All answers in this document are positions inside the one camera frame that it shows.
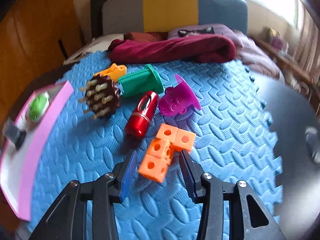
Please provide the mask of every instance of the pink frame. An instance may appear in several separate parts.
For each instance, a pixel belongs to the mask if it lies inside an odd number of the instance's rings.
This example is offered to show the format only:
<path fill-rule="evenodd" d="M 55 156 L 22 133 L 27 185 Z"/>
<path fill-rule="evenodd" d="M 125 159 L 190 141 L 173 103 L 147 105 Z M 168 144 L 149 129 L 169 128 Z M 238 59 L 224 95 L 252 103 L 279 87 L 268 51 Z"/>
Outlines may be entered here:
<path fill-rule="evenodd" d="M 31 199 L 32 199 L 32 188 L 33 188 L 33 181 L 37 171 L 37 166 L 39 159 L 42 154 L 43 147 L 47 142 L 48 136 L 52 130 L 52 127 L 61 113 L 62 109 L 64 108 L 67 100 L 69 99 L 70 95 L 73 93 L 72 85 L 66 81 L 54 85 L 49 85 L 47 87 L 41 88 L 39 90 L 34 91 L 29 99 L 26 101 L 25 105 L 19 112 L 15 124 L 18 123 L 19 119 L 25 113 L 26 109 L 28 108 L 31 101 L 34 99 L 35 95 L 50 90 L 56 86 L 61 86 L 62 88 L 57 93 L 56 97 L 51 102 L 49 108 L 47 109 L 46 113 L 44 114 L 41 122 L 39 123 L 38 127 L 36 128 L 36 132 L 26 155 L 26 158 L 23 163 L 22 168 L 22 175 L 19 185 L 19 196 L 18 196 L 18 210 L 15 210 L 10 203 L 8 196 L 6 195 L 5 191 L 3 190 L 3 185 L 0 184 L 1 189 L 4 193 L 4 196 L 11 206 L 11 209 L 16 214 L 16 216 L 22 220 L 30 221 L 31 218 Z M 6 141 L 0 159 L 0 176 L 1 171 L 3 168 L 3 160 L 4 156 L 6 155 L 6 151 L 8 148 L 8 141 Z"/>

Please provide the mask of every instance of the black metal bracket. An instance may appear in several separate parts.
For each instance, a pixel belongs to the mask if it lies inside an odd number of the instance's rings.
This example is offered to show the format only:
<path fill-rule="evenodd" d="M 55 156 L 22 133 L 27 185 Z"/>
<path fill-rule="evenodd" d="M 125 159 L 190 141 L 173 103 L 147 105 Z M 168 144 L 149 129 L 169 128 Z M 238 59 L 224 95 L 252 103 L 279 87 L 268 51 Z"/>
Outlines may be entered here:
<path fill-rule="evenodd" d="M 197 240 L 221 240 L 223 201 L 229 201 L 230 240 L 285 240 L 283 233 L 257 194 L 244 180 L 236 184 L 205 173 L 185 150 L 179 163 L 189 197 L 203 203 Z"/>
<path fill-rule="evenodd" d="M 122 203 L 129 194 L 137 166 L 131 150 L 96 181 L 69 182 L 44 214 L 29 240 L 86 240 L 87 201 L 92 200 L 92 238 L 118 240 L 113 203 Z"/>

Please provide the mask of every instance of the orange cube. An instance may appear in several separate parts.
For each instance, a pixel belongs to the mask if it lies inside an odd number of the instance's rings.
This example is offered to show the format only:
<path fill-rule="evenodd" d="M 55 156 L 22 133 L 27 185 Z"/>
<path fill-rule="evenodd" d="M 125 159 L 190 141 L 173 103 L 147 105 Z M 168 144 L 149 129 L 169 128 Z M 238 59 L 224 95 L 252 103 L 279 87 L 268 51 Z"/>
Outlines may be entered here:
<path fill-rule="evenodd" d="M 153 139 L 147 149 L 146 154 L 157 158 L 167 158 L 170 156 L 170 142 L 168 140 Z"/>
<path fill-rule="evenodd" d="M 156 134 L 156 138 L 169 140 L 169 142 L 173 143 L 178 130 L 179 128 L 177 127 L 163 123 L 161 124 L 158 133 Z"/>
<path fill-rule="evenodd" d="M 165 159 L 146 154 L 138 172 L 147 179 L 162 183 L 168 171 Z"/>
<path fill-rule="evenodd" d="M 174 148 L 173 145 L 170 145 L 169 150 L 167 151 L 167 157 L 164 158 L 167 165 L 169 166 L 172 162 L 173 156 L 174 156 Z"/>
<path fill-rule="evenodd" d="M 173 143 L 174 150 L 178 152 L 180 152 L 181 150 L 187 150 L 188 152 L 191 152 L 195 139 L 195 133 L 179 129 Z"/>

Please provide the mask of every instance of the yellow plastic piece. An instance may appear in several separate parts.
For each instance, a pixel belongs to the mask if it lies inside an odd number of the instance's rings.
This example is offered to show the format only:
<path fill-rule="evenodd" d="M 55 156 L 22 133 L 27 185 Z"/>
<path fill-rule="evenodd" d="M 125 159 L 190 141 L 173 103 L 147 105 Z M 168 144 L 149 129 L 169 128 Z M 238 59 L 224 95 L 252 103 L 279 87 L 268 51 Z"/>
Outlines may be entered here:
<path fill-rule="evenodd" d="M 144 32 L 198 25 L 198 0 L 143 0 Z"/>
<path fill-rule="evenodd" d="M 113 63 L 112 66 L 108 69 L 102 70 L 100 72 L 95 73 L 93 76 L 101 74 L 102 76 L 109 76 L 115 82 L 118 82 L 118 79 L 124 76 L 127 73 L 127 67 L 125 65 L 117 65 Z"/>

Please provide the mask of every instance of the dark red cloth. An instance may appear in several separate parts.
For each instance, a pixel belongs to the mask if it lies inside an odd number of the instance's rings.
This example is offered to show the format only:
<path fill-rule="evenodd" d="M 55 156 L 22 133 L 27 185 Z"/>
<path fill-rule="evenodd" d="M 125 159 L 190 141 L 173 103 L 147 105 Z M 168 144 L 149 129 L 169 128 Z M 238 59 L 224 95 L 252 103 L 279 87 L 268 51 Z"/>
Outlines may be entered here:
<path fill-rule="evenodd" d="M 109 55 L 117 64 L 160 63 L 192 58 L 196 62 L 223 63 L 236 57 L 234 43 L 218 34 L 202 34 L 158 42 L 114 40 Z"/>

